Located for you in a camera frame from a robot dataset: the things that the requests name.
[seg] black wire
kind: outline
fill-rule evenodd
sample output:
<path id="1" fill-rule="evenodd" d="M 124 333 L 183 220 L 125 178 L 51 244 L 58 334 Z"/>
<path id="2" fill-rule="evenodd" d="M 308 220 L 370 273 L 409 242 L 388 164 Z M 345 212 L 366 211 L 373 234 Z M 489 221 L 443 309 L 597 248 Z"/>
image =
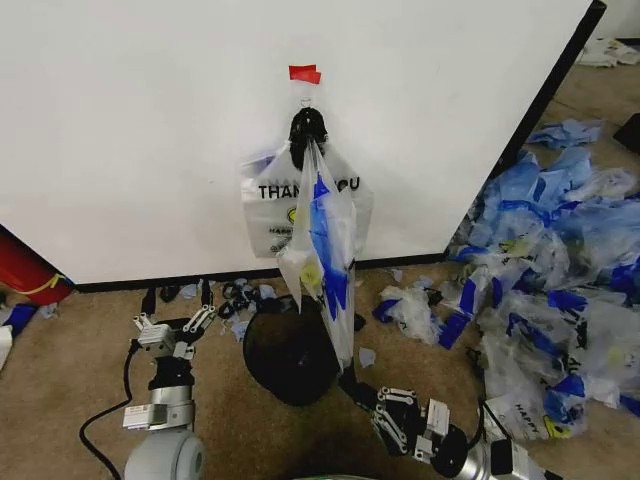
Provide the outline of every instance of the black wire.
<path id="1" fill-rule="evenodd" d="M 111 475 L 116 480 L 120 480 L 121 478 L 120 473 L 118 472 L 116 467 L 113 466 L 113 463 L 111 463 L 111 460 L 109 460 L 105 454 L 103 454 L 100 450 L 98 450 L 98 448 L 93 443 L 91 443 L 91 441 L 87 438 L 87 435 L 85 434 L 85 430 L 87 429 L 87 427 L 89 427 L 89 425 L 91 425 L 96 420 L 104 417 L 105 415 L 109 415 L 111 412 L 115 412 L 116 410 L 128 405 L 131 399 L 133 398 L 133 395 L 131 394 L 131 385 L 129 384 L 129 366 L 131 365 L 131 359 L 133 358 L 133 354 L 136 353 L 139 348 L 140 348 L 140 344 L 138 343 L 138 341 L 131 340 L 129 353 L 127 353 L 127 359 L 124 361 L 124 372 L 122 374 L 122 380 L 124 383 L 124 393 L 127 396 L 127 399 L 91 417 L 89 420 L 87 420 L 82 424 L 82 426 L 80 427 L 80 432 L 78 433 L 82 444 L 98 460 L 100 460 L 105 467 L 109 469 L 109 472 L 111 472 Z"/>
<path id="2" fill-rule="evenodd" d="M 473 438 L 467 445 L 467 451 L 471 450 L 473 447 L 477 445 L 482 437 L 482 432 L 484 431 L 484 406 L 482 399 L 478 398 L 478 407 L 480 408 L 480 418 L 478 418 L 478 428 L 476 428 L 476 433 L 473 435 Z"/>
<path id="3" fill-rule="evenodd" d="M 489 416 L 495 422 L 495 424 L 498 426 L 498 428 L 500 429 L 502 434 L 505 436 L 505 438 L 508 438 L 509 440 L 511 440 L 511 435 L 509 435 L 509 432 L 507 432 L 507 429 L 502 426 L 502 423 L 500 423 L 500 420 L 498 420 L 496 418 L 496 416 L 493 414 L 493 412 L 489 408 L 489 405 L 487 405 L 487 402 L 482 400 L 482 406 L 487 409 L 487 412 L 489 413 Z"/>

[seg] pile of plastic bags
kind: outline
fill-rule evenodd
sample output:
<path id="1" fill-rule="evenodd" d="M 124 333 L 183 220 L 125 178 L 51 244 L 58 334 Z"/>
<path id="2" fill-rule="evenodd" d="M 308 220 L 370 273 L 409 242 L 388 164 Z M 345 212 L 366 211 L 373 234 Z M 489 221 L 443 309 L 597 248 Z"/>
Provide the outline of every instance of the pile of plastic bags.
<path id="1" fill-rule="evenodd" d="M 568 148 L 542 169 L 522 152 L 450 247 L 471 273 L 443 289 L 443 334 L 477 321 L 487 403 L 518 439 L 583 431 L 590 398 L 640 415 L 640 196 L 590 156 Z"/>

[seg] yellow smiley logo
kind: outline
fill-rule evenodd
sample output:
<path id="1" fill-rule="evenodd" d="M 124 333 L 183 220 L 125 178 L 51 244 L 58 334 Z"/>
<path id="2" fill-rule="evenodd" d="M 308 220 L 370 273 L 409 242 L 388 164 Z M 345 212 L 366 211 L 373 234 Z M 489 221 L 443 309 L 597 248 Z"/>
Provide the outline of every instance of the yellow smiley logo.
<path id="1" fill-rule="evenodd" d="M 287 212 L 287 218 L 289 219 L 289 223 L 293 225 L 296 223 L 296 207 L 290 208 Z"/>

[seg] black cable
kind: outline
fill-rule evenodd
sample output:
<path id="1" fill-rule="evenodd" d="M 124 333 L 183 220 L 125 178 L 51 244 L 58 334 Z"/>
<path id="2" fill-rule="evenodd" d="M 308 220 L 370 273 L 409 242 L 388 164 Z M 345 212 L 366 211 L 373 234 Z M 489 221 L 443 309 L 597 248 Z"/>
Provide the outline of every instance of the black cable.
<path id="1" fill-rule="evenodd" d="M 140 311 L 146 313 L 149 317 L 156 313 L 156 289 L 155 287 L 149 288 L 146 295 L 142 299 L 140 305 Z"/>
<path id="2" fill-rule="evenodd" d="M 502 423 L 500 423 L 500 420 L 498 420 L 496 418 L 496 416 L 493 414 L 493 412 L 489 408 L 489 405 L 487 405 L 487 402 L 482 400 L 482 406 L 487 409 L 487 413 L 489 413 L 489 416 L 495 422 L 495 424 L 498 426 L 498 428 L 500 429 L 502 434 L 505 436 L 505 438 L 508 438 L 509 440 L 511 440 L 511 435 L 509 435 L 509 432 L 507 432 L 507 429 L 502 426 Z"/>
<path id="3" fill-rule="evenodd" d="M 131 385 L 129 384 L 129 366 L 131 365 L 131 359 L 133 358 L 133 354 L 136 353 L 139 348 L 140 348 L 140 344 L 138 343 L 138 341 L 131 340 L 129 353 L 127 353 L 127 359 L 124 361 L 124 372 L 122 375 L 122 380 L 124 383 L 124 393 L 127 396 L 127 399 L 91 417 L 89 420 L 87 420 L 82 424 L 82 426 L 80 427 L 80 432 L 78 433 L 82 444 L 98 460 L 100 460 L 103 463 L 103 465 L 107 467 L 107 469 L 109 469 L 109 472 L 111 472 L 111 475 L 115 480 L 120 480 L 121 478 L 120 473 L 118 472 L 116 467 L 113 466 L 113 463 L 111 463 L 111 460 L 109 460 L 105 454 L 103 454 L 100 450 L 98 450 L 98 448 L 93 443 L 91 443 L 91 441 L 87 438 L 85 431 L 89 427 L 89 425 L 91 425 L 96 420 L 104 417 L 105 415 L 109 415 L 111 412 L 115 412 L 116 410 L 128 405 L 131 399 L 133 398 L 133 395 L 131 394 Z"/>
<path id="4" fill-rule="evenodd" d="M 482 399 L 478 398 L 478 407 L 480 408 L 480 418 L 478 418 L 478 428 L 476 428 L 476 433 L 473 435 L 473 438 L 467 445 L 467 451 L 470 451 L 473 447 L 477 445 L 482 437 L 482 432 L 484 431 L 484 402 Z"/>

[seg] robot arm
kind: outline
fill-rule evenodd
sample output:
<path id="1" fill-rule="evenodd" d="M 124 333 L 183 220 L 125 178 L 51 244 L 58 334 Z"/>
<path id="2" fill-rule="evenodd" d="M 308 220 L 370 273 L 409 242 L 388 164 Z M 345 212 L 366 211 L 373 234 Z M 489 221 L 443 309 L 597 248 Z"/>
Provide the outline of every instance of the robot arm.
<path id="1" fill-rule="evenodd" d="M 390 455 L 411 455 L 431 464 L 445 478 L 456 480 L 561 480 L 539 467 L 510 438 L 486 443 L 480 431 L 471 442 L 449 422 L 446 404 L 430 399 L 420 407 L 416 392 L 382 387 L 371 412 L 371 423 Z"/>
<path id="2" fill-rule="evenodd" d="M 202 473 L 204 448 L 195 436 L 195 403 L 191 359 L 194 343 L 215 318 L 216 309 L 203 305 L 191 319 L 151 323 L 145 313 L 134 317 L 138 344 L 153 356 L 156 375 L 149 382 L 151 401 L 128 407 L 123 427 L 150 435 L 135 448 L 124 477 L 135 480 L 196 480 Z"/>

